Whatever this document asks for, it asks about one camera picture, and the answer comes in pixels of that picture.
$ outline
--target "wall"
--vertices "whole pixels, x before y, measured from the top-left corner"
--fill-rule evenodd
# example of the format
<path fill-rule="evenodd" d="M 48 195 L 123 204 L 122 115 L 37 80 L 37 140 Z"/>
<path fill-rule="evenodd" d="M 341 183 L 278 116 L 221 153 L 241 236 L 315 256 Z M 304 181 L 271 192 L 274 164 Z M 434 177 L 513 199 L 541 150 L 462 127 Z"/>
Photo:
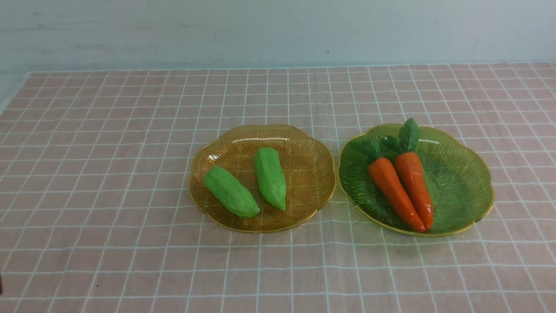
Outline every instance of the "wall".
<path fill-rule="evenodd" d="M 556 59 L 555 0 L 18 0 L 0 74 Z"/>

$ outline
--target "carrot top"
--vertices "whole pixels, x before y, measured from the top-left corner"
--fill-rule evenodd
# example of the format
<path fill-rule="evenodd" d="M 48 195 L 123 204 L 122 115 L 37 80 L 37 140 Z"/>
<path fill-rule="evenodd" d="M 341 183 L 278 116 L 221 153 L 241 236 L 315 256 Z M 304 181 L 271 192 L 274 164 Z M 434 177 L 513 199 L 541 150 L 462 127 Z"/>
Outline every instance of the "carrot top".
<path fill-rule="evenodd" d="M 367 164 L 372 164 L 374 161 L 382 158 L 384 156 L 380 149 L 380 141 L 375 138 L 371 141 L 371 145 L 368 148 L 367 153 Z"/>
<path fill-rule="evenodd" d="M 417 123 L 413 118 L 409 118 L 405 121 L 404 126 L 400 128 L 398 138 L 388 135 L 386 138 L 382 138 L 380 143 L 397 154 L 404 154 L 417 150 L 417 142 L 420 136 L 421 133 Z"/>

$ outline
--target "amber glass plate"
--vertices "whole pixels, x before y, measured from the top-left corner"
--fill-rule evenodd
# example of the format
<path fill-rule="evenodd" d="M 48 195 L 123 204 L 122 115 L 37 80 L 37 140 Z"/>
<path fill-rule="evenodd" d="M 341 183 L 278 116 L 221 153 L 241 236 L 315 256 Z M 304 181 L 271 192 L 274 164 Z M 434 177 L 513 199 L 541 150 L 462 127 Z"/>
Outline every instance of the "amber glass plate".
<path fill-rule="evenodd" d="M 338 176 L 345 195 L 373 222 L 405 234 L 442 237 L 462 232 L 491 209 L 494 192 L 483 160 L 450 135 L 420 127 L 418 151 L 434 205 L 434 223 L 426 233 L 413 232 L 396 215 L 367 172 L 365 146 L 373 138 L 397 136 L 402 125 L 382 124 L 352 138 L 342 148 Z"/>
<path fill-rule="evenodd" d="M 286 211 L 264 201 L 255 177 L 254 156 L 260 147 L 278 151 L 287 183 Z M 206 172 L 219 165 L 254 196 L 261 213 L 241 219 L 229 212 L 203 184 Z M 204 147 L 193 160 L 190 192 L 197 207 L 215 223 L 241 232 L 277 232 L 311 218 L 332 197 L 336 187 L 334 159 L 328 149 L 301 130 L 282 124 L 233 128 Z"/>

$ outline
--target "gold plate rim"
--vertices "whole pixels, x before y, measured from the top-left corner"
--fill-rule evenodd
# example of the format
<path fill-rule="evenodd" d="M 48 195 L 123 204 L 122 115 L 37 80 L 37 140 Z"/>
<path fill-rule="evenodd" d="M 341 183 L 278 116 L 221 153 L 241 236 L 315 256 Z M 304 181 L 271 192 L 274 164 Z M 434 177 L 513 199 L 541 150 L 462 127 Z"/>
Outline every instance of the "gold plate rim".
<path fill-rule="evenodd" d="M 334 173 L 334 171 L 336 170 L 336 164 L 334 162 L 334 156 L 332 155 L 332 152 L 330 152 L 330 149 L 328 149 L 326 147 L 326 145 L 323 144 L 321 141 L 307 135 L 301 129 L 299 129 L 295 126 L 289 125 L 289 124 L 280 124 L 280 123 L 266 124 L 266 125 L 246 124 L 246 125 L 240 125 L 240 126 L 236 126 L 234 128 L 228 129 L 226 132 L 224 132 L 222 135 L 220 135 L 215 141 L 212 141 L 212 142 L 208 143 L 203 148 L 201 148 L 201 150 L 199 150 L 199 152 L 197 152 L 197 154 L 193 158 L 193 161 L 191 162 L 190 171 L 192 170 L 193 165 L 196 163 L 199 155 L 201 154 L 201 151 L 207 149 L 208 147 L 210 147 L 212 145 L 226 142 L 225 140 L 222 140 L 222 137 L 225 137 L 225 135 L 227 133 L 229 133 L 231 131 L 237 131 L 238 129 L 241 129 L 241 128 L 268 128 L 268 127 L 271 127 L 271 126 L 273 126 L 273 127 L 280 126 L 280 127 L 290 128 L 290 129 L 292 129 L 294 131 L 297 131 L 300 134 L 306 136 L 307 138 L 314 141 L 315 143 L 317 143 L 319 145 L 322 145 L 322 147 L 325 148 L 326 152 L 328 152 L 330 160 L 332 161 L 332 176 L 334 177 L 334 185 L 332 186 L 332 190 L 330 191 L 329 196 L 326 198 L 326 200 L 323 202 L 323 204 L 319 208 L 315 208 L 314 211 L 309 216 L 307 216 L 306 218 L 304 218 L 304 219 L 302 219 L 302 220 L 300 220 L 300 221 L 298 221 L 294 224 L 288 225 L 286 227 L 278 228 L 278 229 L 271 229 L 271 230 L 268 230 L 268 231 L 267 230 L 250 231 L 250 230 L 246 230 L 246 229 L 237 229 L 237 228 L 226 226 L 226 225 L 218 222 L 217 220 L 215 220 L 210 214 L 208 214 L 204 209 L 202 209 L 201 206 L 197 203 L 197 200 L 195 200 L 195 197 L 193 196 L 193 194 L 191 193 L 191 183 L 192 183 L 192 179 L 193 179 L 193 177 L 191 177 L 189 179 L 189 185 L 188 185 L 188 189 L 189 189 L 188 192 L 189 192 L 190 198 L 195 203 L 195 206 L 197 207 L 197 209 L 199 209 L 204 215 L 206 215 L 215 224 L 217 224 L 217 225 L 219 225 L 223 228 L 229 229 L 231 231 L 239 232 L 239 233 L 277 233 L 277 232 L 283 232 L 283 231 L 287 231 L 289 229 L 295 228 L 295 227 L 307 222 L 308 220 L 310 220 L 313 216 L 315 216 L 316 213 L 318 213 L 320 211 L 320 209 L 322 209 L 327 203 L 329 203 L 330 199 L 332 199 L 332 197 L 334 196 L 334 193 L 336 192 L 336 187 L 338 185 L 338 182 L 337 182 L 337 175 L 336 175 L 336 173 Z"/>
<path fill-rule="evenodd" d="M 352 199 L 351 197 L 348 195 L 348 193 L 346 192 L 346 190 L 344 189 L 344 186 L 342 185 L 342 182 L 340 180 L 340 166 L 342 164 L 342 155 L 344 153 L 344 148 L 353 140 L 359 138 L 359 137 L 363 137 L 365 135 L 367 135 L 368 133 L 370 133 L 371 131 L 375 130 L 376 128 L 379 127 L 385 127 L 385 126 L 399 126 L 402 127 L 403 125 L 398 124 L 398 123 L 386 123 L 386 124 L 380 124 L 374 127 L 371 127 L 370 129 L 368 129 L 366 132 L 354 136 L 353 138 L 349 139 L 348 141 L 346 141 L 346 143 L 342 146 L 342 149 L 340 150 L 340 155 L 338 157 L 338 168 L 336 170 L 336 178 L 338 180 L 338 184 L 340 185 L 340 189 L 342 190 L 342 192 L 344 193 L 345 197 L 361 212 L 363 213 L 363 215 L 365 215 L 368 219 L 370 219 L 372 222 L 378 224 L 380 227 L 384 227 L 386 229 L 389 229 L 391 231 L 397 232 L 397 233 L 402 233 L 402 234 L 406 234 L 406 235 L 413 235 L 413 236 L 417 236 L 417 237 L 425 237 L 425 238 L 439 238 L 439 237 L 447 237 L 447 236 L 452 236 L 455 234 L 459 234 L 459 233 L 463 233 L 466 230 L 468 230 L 469 228 L 471 228 L 473 225 L 475 225 L 477 222 L 479 222 L 481 219 L 483 219 L 485 216 L 487 216 L 488 213 L 490 213 L 490 211 L 493 209 L 494 207 L 494 201 L 496 198 L 496 195 L 494 193 L 494 188 L 492 186 L 492 174 L 490 172 L 490 168 L 488 167 L 487 163 L 484 161 L 484 159 L 477 154 L 475 151 L 469 149 L 468 147 L 462 145 L 461 143 L 459 143 L 459 141 L 457 141 L 454 137 L 450 136 L 448 133 L 440 130 L 440 129 L 436 129 L 436 128 L 432 128 L 432 127 L 428 127 L 428 126 L 419 126 L 419 128 L 423 128 L 423 129 L 430 129 L 432 131 L 436 131 L 438 133 L 441 133 L 444 136 L 447 136 L 448 138 L 450 138 L 451 140 L 453 140 L 455 143 L 457 143 L 457 145 L 461 148 L 461 149 L 465 149 L 468 150 L 469 152 L 471 152 L 472 154 L 476 155 L 479 160 L 483 163 L 483 165 L 485 166 L 487 172 L 488 172 L 488 177 L 489 177 L 489 188 L 490 188 L 490 193 L 492 194 L 492 201 L 490 202 L 489 208 L 485 211 L 484 214 L 482 214 L 476 221 L 471 222 L 469 225 L 466 225 L 465 227 L 458 229 L 457 231 L 452 231 L 452 232 L 447 232 L 447 233 L 418 233 L 418 232 L 412 232 L 412 231 L 405 231 L 403 229 L 398 229 L 395 227 L 392 227 L 390 225 L 386 225 L 380 221 L 378 221 L 377 219 L 375 219 L 374 217 L 372 217 L 371 215 L 367 214 L 362 208 L 360 208 Z"/>

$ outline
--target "orange carrot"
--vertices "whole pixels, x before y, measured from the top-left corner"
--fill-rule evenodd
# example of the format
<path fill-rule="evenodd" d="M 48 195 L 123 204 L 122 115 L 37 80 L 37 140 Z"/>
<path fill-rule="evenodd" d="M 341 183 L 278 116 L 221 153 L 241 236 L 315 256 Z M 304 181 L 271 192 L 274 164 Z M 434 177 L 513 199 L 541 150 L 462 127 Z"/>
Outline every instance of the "orange carrot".
<path fill-rule="evenodd" d="M 429 230 L 433 226 L 434 219 L 433 201 L 426 188 L 423 165 L 415 152 L 419 135 L 417 123 L 410 118 L 400 129 L 397 139 L 388 136 L 382 140 L 382 143 L 398 153 L 394 159 L 396 172 L 426 230 Z"/>
<path fill-rule="evenodd" d="M 416 232 L 425 232 L 426 228 L 415 211 L 408 194 L 401 185 L 392 162 L 380 151 L 380 142 L 374 139 L 369 156 L 369 175 L 377 188 L 386 196 L 398 216 Z"/>

